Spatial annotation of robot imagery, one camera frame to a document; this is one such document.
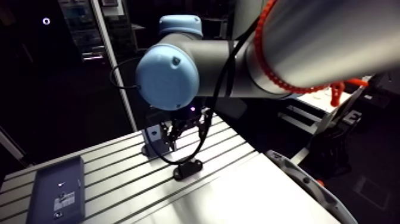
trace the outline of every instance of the small black object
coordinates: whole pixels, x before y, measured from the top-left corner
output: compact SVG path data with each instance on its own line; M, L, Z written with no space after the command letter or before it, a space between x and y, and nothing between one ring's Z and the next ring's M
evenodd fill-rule
M203 162L200 160L189 161L187 163L178 165L174 169L173 178L176 181L181 181L203 169Z
M310 179L309 179L309 178L303 178L303 182L304 182L304 183L309 183L309 182L310 182Z

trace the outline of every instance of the screw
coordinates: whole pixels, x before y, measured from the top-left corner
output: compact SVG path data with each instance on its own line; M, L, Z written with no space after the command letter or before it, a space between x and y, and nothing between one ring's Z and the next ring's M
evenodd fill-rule
M172 58L172 64L174 66L177 66L179 63L180 63L180 59L179 58L177 58L177 57L173 57Z
M304 183L309 183L309 182L310 182L310 179L309 179L309 178L303 178L303 182L304 182Z
M58 219L58 218L60 218L62 216L63 216L63 213L61 211L58 211L58 212L54 213L54 219Z

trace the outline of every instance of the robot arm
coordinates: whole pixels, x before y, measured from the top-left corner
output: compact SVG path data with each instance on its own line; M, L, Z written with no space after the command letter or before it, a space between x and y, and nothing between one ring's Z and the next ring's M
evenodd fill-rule
M394 66L400 62L399 8L395 0L277 1L259 27L262 49L256 49L254 36L248 39L219 96L279 99L292 94L266 76L257 50L279 80L296 88L328 85ZM162 17L160 34L164 37L137 67L136 83L143 98L171 111L195 96L211 96L236 42L201 40L201 20L194 15Z

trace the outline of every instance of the metal frame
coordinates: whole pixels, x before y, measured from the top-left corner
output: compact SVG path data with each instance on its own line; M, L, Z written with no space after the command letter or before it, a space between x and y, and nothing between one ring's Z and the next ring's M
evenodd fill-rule
M90 0L90 1L92 3L93 12L94 12L94 15L95 15L98 27L99 27L99 31L100 31L101 38L104 43L105 50L107 52L108 59L110 61L111 66L115 67L118 63L117 63L117 60L115 59L113 46L111 45L111 41L108 36L107 28L104 23L104 18L103 18L103 14L101 11L99 1L97 1L97 0ZM115 80L117 81L117 84L120 86L124 86L119 69L116 69L114 74L115 74ZM122 97L122 102L124 104L126 113L128 115L130 125L131 125L133 131L135 132L138 130L138 127L136 126L135 118L133 117L133 113L132 113L131 106L129 104L128 96L124 89L120 89L120 93L121 93L121 97Z
M24 167L27 164L23 163L22 159L25 155L25 152L18 147L12 139L5 133L5 131L0 127L0 144L4 146L4 148L11 153L11 155L18 160Z

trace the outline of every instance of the white table surface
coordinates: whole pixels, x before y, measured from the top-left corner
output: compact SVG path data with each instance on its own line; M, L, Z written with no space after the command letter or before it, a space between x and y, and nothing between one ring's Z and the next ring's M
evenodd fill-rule
M338 223L219 117L196 156L199 173L176 182L173 166L148 160L136 132L7 175L0 190L0 222L25 223L36 171L80 155L85 162L83 223ZM190 129L177 141L176 160L196 147Z

